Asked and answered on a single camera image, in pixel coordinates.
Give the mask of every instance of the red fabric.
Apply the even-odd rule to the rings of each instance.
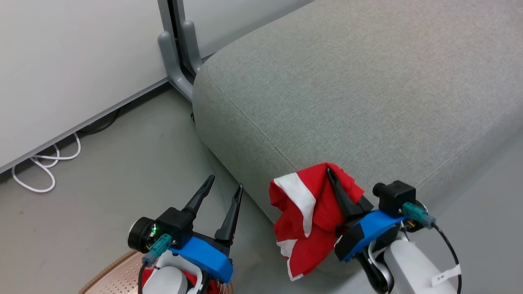
[[[303,215],[283,189],[271,181],[269,196],[271,205],[282,211],[274,226],[278,242],[297,239],[290,256],[289,270],[292,277],[307,275],[334,249],[336,227],[343,222],[341,210],[327,178],[327,167],[336,174],[348,197],[357,203],[363,190],[354,179],[332,163],[322,163],[297,171],[299,178],[316,199],[312,215],[312,231],[304,234]]]
[[[196,279],[195,275],[192,275],[192,274],[190,274],[188,272],[184,272],[184,271],[182,271],[182,273],[184,273],[184,275],[189,279],[189,281],[191,281],[191,283],[193,285],[196,284],[197,279]],[[145,282],[147,282],[147,280],[151,277],[152,274],[153,274],[152,268],[146,268],[143,271],[143,275],[142,275],[143,285],[145,285]],[[211,281],[211,283],[209,283],[209,287],[207,288],[206,294],[220,294],[220,292],[218,291],[218,284],[216,283],[216,281]]]

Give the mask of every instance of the black cord on floor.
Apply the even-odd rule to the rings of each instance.
[[[118,108],[116,111],[114,111],[114,115],[113,115],[111,121],[108,124],[106,124],[105,126],[99,128],[99,129],[96,129],[96,130],[85,130],[85,131],[80,130],[77,133],[83,134],[83,135],[92,135],[92,134],[100,133],[101,131],[109,128],[116,121],[118,116],[120,116],[120,108]]]
[[[142,264],[142,267],[140,268],[140,272],[138,273],[138,294],[143,294],[142,278],[143,278],[143,271],[145,270],[146,267],[147,267],[147,262],[144,262]]]
[[[438,233],[441,235],[441,237],[443,238],[445,243],[447,243],[447,246],[450,249],[450,253],[452,253],[452,257],[454,257],[454,262],[456,263],[456,265],[458,265],[459,264],[458,256],[456,255],[454,248],[450,244],[449,239],[447,239],[447,236],[445,236],[445,234],[443,234],[443,231],[435,223],[433,223],[433,228],[436,229],[436,231],[438,231]],[[458,294],[460,294],[460,293],[461,293],[461,274],[458,275]]]

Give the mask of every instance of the gray ottoman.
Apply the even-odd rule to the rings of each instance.
[[[202,140],[274,222],[271,179],[340,165],[431,204],[523,125],[523,2],[318,0],[211,57]],[[329,257],[321,270],[353,273]]]

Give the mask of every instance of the teal connector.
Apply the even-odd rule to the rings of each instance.
[[[436,218],[429,215],[424,209],[410,202],[405,202],[403,204],[402,212],[406,217],[421,223],[428,229],[432,229],[433,224],[436,223]]]
[[[163,234],[160,239],[154,242],[154,244],[149,249],[149,252],[143,256],[142,262],[151,266],[156,262],[160,255],[169,250],[172,242],[173,238],[171,236]]]

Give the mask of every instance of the white cable label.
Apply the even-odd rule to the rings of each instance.
[[[432,286],[435,287],[435,286],[443,283],[444,281],[446,281],[452,277],[455,277],[457,275],[461,275],[461,267],[459,266],[459,264],[455,268],[451,268],[437,276],[432,277]]]

